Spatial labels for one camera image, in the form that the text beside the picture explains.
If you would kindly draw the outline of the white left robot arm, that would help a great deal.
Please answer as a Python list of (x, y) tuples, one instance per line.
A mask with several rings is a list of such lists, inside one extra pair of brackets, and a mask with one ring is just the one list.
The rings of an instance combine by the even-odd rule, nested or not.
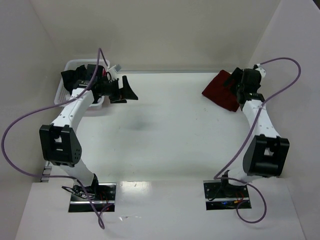
[(61, 72), (64, 88), (70, 94), (69, 102), (51, 124), (39, 129), (44, 159), (75, 178), (75, 186), (69, 191), (81, 198), (89, 195), (93, 200), (105, 192), (82, 160), (83, 149), (76, 133), (85, 112), (104, 97), (112, 104), (138, 100), (127, 76), (117, 77), (120, 68), (88, 64)]

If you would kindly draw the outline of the dark red t-shirt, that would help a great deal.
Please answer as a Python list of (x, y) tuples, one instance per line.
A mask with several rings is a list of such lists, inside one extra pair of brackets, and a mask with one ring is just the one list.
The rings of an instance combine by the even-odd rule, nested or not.
[(237, 97), (231, 91), (232, 80), (227, 86), (224, 86), (225, 81), (231, 74), (225, 70), (221, 70), (205, 87), (202, 95), (218, 105), (219, 107), (230, 112), (236, 112), (239, 108)]

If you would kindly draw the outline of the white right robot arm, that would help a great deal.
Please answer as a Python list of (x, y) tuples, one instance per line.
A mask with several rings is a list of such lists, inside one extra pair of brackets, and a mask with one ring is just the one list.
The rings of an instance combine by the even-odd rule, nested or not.
[(221, 189), (227, 194), (239, 190), (247, 183), (260, 178), (278, 177), (282, 174), (290, 142), (275, 130), (258, 89), (266, 72), (261, 67), (236, 68), (224, 82), (253, 129), (250, 143), (242, 159), (242, 167), (227, 170), (222, 175)]

